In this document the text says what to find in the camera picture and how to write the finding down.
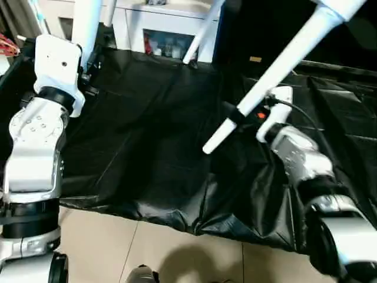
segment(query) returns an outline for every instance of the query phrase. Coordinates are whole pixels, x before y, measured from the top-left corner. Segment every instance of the orange light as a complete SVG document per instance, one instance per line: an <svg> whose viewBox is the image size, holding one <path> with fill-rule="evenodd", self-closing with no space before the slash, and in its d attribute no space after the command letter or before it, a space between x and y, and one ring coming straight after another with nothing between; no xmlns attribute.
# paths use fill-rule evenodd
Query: orange light
<svg viewBox="0 0 377 283"><path fill-rule="evenodd" d="M262 112L259 112L259 113L257 114L257 116L258 116L259 119L264 119L264 118L266 118L266 115L265 115L264 113L262 113Z"/></svg>

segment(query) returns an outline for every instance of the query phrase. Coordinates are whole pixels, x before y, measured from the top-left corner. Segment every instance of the black cable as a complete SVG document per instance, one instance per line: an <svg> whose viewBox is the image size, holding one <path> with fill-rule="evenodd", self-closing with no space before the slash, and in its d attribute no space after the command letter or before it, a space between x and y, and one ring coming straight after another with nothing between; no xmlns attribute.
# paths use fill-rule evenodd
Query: black cable
<svg viewBox="0 0 377 283"><path fill-rule="evenodd" d="M317 127L316 125L316 122L314 122L314 120L311 118L311 116L309 116L308 114L305 113L304 110L302 110L300 107L292 104L292 103L289 103L289 102L286 102L286 101L283 101L283 100L279 100L277 98L268 98L267 100L271 100L271 101L274 101L275 103L281 103L281 104L285 104L293 109L295 109L296 111L298 111L299 113L301 113L302 115L305 116L305 118L312 124L313 128L318 132L318 133L322 133L321 130L319 130L319 128Z"/></svg>
<svg viewBox="0 0 377 283"><path fill-rule="evenodd" d="M328 141L326 140L325 136L323 135L322 131L319 130L319 128L317 127L316 125L316 122L314 122L314 120L311 118L311 116L309 116L308 114L305 113L304 110L302 110L300 107L292 104L292 103L289 103L289 102L286 102L286 101L283 101L283 100L279 100L277 98L274 98L274 97L271 97L271 98L268 98L269 100L271 101L274 101L275 103L281 103L281 104L285 104L293 109L295 109L296 111L298 111L300 114L302 114L310 123L311 125L313 126L313 128L316 130L318 136L319 136L319 140L320 140L320 143L321 145L323 146L323 148L328 152L332 152L332 149L328 143Z"/></svg>

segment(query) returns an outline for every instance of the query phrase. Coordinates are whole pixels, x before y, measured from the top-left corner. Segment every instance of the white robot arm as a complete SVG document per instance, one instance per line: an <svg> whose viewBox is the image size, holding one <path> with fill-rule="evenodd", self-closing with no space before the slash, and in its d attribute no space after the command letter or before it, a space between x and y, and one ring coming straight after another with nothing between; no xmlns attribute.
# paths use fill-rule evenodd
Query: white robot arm
<svg viewBox="0 0 377 283"><path fill-rule="evenodd" d="M270 92L292 100L291 87ZM377 280L377 231L339 184L332 162L318 145L285 123L290 107L277 103L257 132L284 164L286 175L305 206L307 251L312 265L340 282Z"/></svg>
<svg viewBox="0 0 377 283"><path fill-rule="evenodd" d="M78 80L87 75L102 0L75 4L73 42L43 34L35 41L36 96L9 124L12 153L5 166L0 225L0 282L68 282L68 258L55 252L70 117L85 103Z"/></svg>
<svg viewBox="0 0 377 283"><path fill-rule="evenodd" d="M240 114L249 115L334 27L349 21L365 1L316 0L318 6L312 17L239 103ZM236 122L226 119L204 145L203 151L210 154L236 127Z"/></svg>

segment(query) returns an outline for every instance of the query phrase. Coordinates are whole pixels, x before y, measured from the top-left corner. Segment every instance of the black tarp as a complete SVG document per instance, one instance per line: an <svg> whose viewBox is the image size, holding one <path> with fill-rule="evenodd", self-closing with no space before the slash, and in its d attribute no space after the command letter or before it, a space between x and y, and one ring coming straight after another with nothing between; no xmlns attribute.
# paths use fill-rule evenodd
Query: black tarp
<svg viewBox="0 0 377 283"><path fill-rule="evenodd" d="M11 149L8 123L32 89L24 63L0 92L0 170ZM105 63L82 116L71 119L61 203L200 235L305 252L297 191L279 160L254 138L257 126L233 133L212 155L201 148L256 80L230 67L198 69L128 51ZM338 181L377 225L377 96L372 87L290 75L294 103L317 122ZM300 114L290 123L317 139Z"/></svg>

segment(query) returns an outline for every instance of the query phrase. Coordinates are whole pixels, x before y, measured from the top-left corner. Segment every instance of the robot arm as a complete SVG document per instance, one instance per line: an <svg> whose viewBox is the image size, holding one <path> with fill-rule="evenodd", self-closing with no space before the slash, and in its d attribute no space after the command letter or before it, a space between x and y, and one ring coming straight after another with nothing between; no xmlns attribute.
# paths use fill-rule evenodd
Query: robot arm
<svg viewBox="0 0 377 283"><path fill-rule="evenodd" d="M40 35L35 46L36 96L13 116L12 153L5 166L0 282L66 282L68 259L59 247L61 149L70 117L84 96L77 88L81 49Z"/></svg>
<svg viewBox="0 0 377 283"><path fill-rule="evenodd" d="M276 88L272 93L287 101L292 93L288 88ZM272 107L257 139L267 143L283 162L290 183L300 194L312 265L342 282L372 282L377 279L376 229L336 182L332 162L319 152L316 142L282 124L290 112L284 105L282 115L282 106Z"/></svg>

